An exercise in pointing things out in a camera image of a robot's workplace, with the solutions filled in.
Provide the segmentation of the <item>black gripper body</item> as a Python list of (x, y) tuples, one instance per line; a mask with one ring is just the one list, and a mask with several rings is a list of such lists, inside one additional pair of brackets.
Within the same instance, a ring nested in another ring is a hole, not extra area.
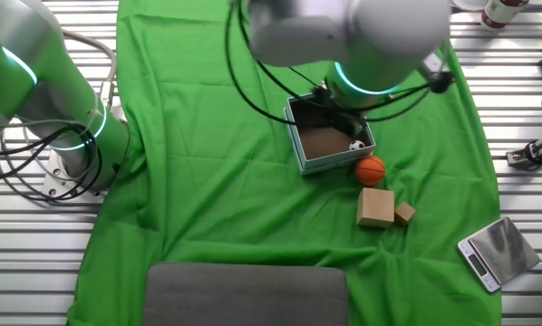
[(353, 113), (338, 108), (331, 99), (331, 93), (322, 86), (314, 87), (314, 105), (321, 111), (324, 122), (317, 128), (364, 129), (364, 121)]

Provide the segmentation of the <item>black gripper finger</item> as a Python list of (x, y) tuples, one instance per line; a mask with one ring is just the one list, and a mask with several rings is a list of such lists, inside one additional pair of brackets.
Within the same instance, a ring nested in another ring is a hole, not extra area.
[(350, 139), (368, 139), (369, 127), (365, 123), (349, 122), (344, 126), (344, 134)]

